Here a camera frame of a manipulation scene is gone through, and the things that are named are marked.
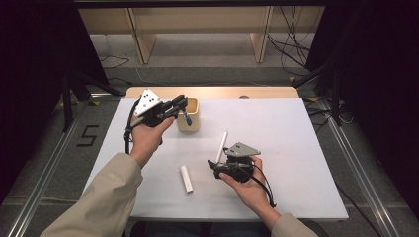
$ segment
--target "white tube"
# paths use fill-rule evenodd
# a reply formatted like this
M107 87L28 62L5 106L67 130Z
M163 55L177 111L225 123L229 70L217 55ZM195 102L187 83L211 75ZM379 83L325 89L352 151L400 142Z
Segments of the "white tube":
M215 164L217 164L219 162L219 159L221 158L222 148L224 148L227 135L228 135L227 131L225 131L224 134L222 135L222 140L221 140L221 143L219 144L218 153L216 154L216 157L215 157Z
M191 184L191 179L189 178L188 168L186 166L181 166L181 174L184 180L185 189L187 193L191 193L194 191Z

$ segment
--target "tripod leg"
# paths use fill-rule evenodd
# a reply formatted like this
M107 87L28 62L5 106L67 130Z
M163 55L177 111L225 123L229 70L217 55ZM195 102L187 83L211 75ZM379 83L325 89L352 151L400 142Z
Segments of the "tripod leg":
M73 112L71 110L70 87L67 75L62 78L62 102L64 104L64 130L67 131L73 122Z
M341 126L339 118L339 87L340 87L340 74L335 70L333 77L333 95L332 95L332 117L338 126Z
M123 96L119 91L115 90L114 88L95 80L94 78L90 77L89 75L87 75L87 74L85 74L81 71L74 71L73 73L78 78L80 78L82 81L87 82L87 83L91 83L92 85L110 93L113 96Z
M305 83L310 82L311 80L320 76L320 74L323 73L325 68L326 68L326 65L324 64L321 67L312 71L310 74L308 74L308 75L304 76L303 78L299 79L298 81L293 82L292 86L297 89L298 87L304 85Z

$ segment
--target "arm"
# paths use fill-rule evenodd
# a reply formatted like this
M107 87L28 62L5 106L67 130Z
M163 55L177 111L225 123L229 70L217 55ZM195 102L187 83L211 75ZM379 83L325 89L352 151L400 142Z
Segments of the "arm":
M255 166L262 170L262 160L252 156ZM292 236L316 236L311 230L303 225L299 220L290 214L280 215L270 205L266 198L265 190L250 179L248 182L240 184L232 177L221 173L219 175L228 185L237 192L241 201L255 212L271 231L272 236L292 237ZM253 176L265 184L261 171L254 169Z
M174 118L132 131L130 155L117 154L93 179L77 203L56 219L42 236L120 236L132 212L141 169L157 150Z

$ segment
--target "wire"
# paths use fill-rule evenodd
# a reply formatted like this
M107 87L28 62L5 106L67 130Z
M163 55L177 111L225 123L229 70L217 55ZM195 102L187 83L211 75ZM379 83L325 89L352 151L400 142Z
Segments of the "wire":
M141 99L141 97L139 97L133 103L132 108L131 108L131 110L129 112L128 121L126 122L126 129L124 130L124 135L123 135L123 139L124 139L124 153L125 154L129 154L129 143L131 142L130 135L131 135L132 129L133 129L133 127L131 127L131 118L132 118L133 112L135 111L135 107L138 105L140 99Z
M116 67L119 67L119 66L124 65L124 64L126 64L127 62L129 62L129 58L127 58L127 57L117 57L117 56L106 56L105 58L101 59L100 61L101 61L101 62L102 62L102 61L105 61L105 60L107 60L108 58L116 58L116 59L117 59L117 62L118 62L118 59L120 59L120 60L124 60L124 62L121 62L121 63L119 63L118 65L113 66L113 67L111 67L111 68L116 68Z
M311 104L313 104L313 103L314 103L313 101L308 102L308 103L307 103L307 105L305 105L305 107L306 107L307 109L317 109L317 108L310 108L310 107L309 107L309 105L311 105Z
M370 225L370 227L373 229L373 231L376 233L378 237L381 236L381 234L378 232L376 227L373 225L373 223L367 218L367 216L361 211L361 209L355 204L355 202L348 196L348 194L345 193L345 191L338 185L338 183L335 182L336 187L340 191L342 195L344 195L348 201L354 206L354 208L360 213L360 215L366 220L366 222Z
M257 167L257 166L254 166L254 167L258 168L258 169L261 171L262 176L264 177L265 181L267 181L267 180L266 180L265 175L264 175L264 174L263 174L263 172L262 172L262 170L261 170L259 167ZM275 206L276 206L276 204L274 203L274 197L273 197L273 195L272 195L271 187L269 186L268 181L267 181L267 184L268 184L269 189L268 189L268 188L266 188L266 186L265 186L264 184L262 184L262 182L260 182L258 179L256 179L253 175L251 175L251 174L247 173L245 170L243 170L243 169L242 169L242 168L240 168L240 167L238 167L238 169L239 169L240 171L242 171L244 174L246 174L247 176L249 176L249 178L250 178L250 179L254 180L254 181L255 181L258 185L260 185L260 186L261 186L261 187L265 190L265 192L268 194L268 198L269 198L269 205L270 205L271 207L275 207Z
M354 121L354 117L352 117L350 120L346 120L345 118L342 118L340 114L339 114L339 119L345 124L351 124Z
M315 131L315 133L317 133L320 129L321 129L321 127L323 127L325 124L327 124L328 122L329 122L329 118L330 118L330 115L328 115L327 117L326 117L326 119L324 120L324 122L323 123L321 123L321 124L313 124L313 125L319 125L319 127L317 128L317 130Z
M279 42L278 40L275 40L269 34L268 34L268 39L270 40L270 42L274 46L274 48L281 53L281 65L286 72L288 72L290 74L293 74L293 75L296 75L296 76L306 76L306 75L301 75L301 74L298 74L298 73L291 72L286 67L286 61L287 61L287 58L289 58L292 61L294 61L295 63L297 63L299 66L305 68L304 64L307 61L307 56L305 55L304 50L309 52L309 48L303 46L301 43L307 38L307 36L311 33L312 29L314 28L314 25L317 23L318 17L320 16L321 9L322 9L322 7L320 6L318 8L316 18L313 21L313 23L311 24L307 34L301 40L297 40L297 38L296 38L296 27L299 23L300 17L302 15L302 11L304 10L304 6L301 7L301 9L298 12L298 16L296 18L295 18L296 6L292 6L291 7L292 14L291 14L290 19L287 18L283 7L280 7L280 10L283 14L284 20L286 21L287 27L289 29L287 39L286 39L285 42ZM290 51L286 52L286 46L290 46L292 49ZM296 53L298 54L299 61L290 55L291 51L294 50L294 49L296 49Z
M237 84L237 83L248 83L254 86L260 86L260 87L271 87L269 85L265 85L265 84L259 84L259 83L254 83L254 82L250 82L250 81L237 81L237 82L225 82L225 83L203 83L203 84L163 84L163 83L156 83L156 82L151 82L151 81L146 81L144 79L142 79L142 77L139 75L138 72L138 68L135 67L136 70L136 74L138 75L138 78L140 81L145 82L145 83L150 83L153 85L158 85L158 86L165 86L165 87L170 87L170 86L190 86L190 87L194 87L194 86L209 86L209 85L233 85L233 84Z
M118 78L118 77L112 77L112 78L108 78L108 80L119 80L119 81L122 81L122 82L125 82L125 83L127 83L127 84L129 84L129 85L132 85L133 83L132 82L128 82L128 81L126 81L126 80L124 80L124 79L121 79L121 78Z

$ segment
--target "person's left hand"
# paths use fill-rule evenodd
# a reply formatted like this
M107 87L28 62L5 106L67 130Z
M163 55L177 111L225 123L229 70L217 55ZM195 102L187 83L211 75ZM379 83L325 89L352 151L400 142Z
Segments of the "person's left hand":
M133 147L129 155L138 162L141 169L157 150L163 133L173 124L174 120L174 117L169 117L156 127L141 124L132 130Z

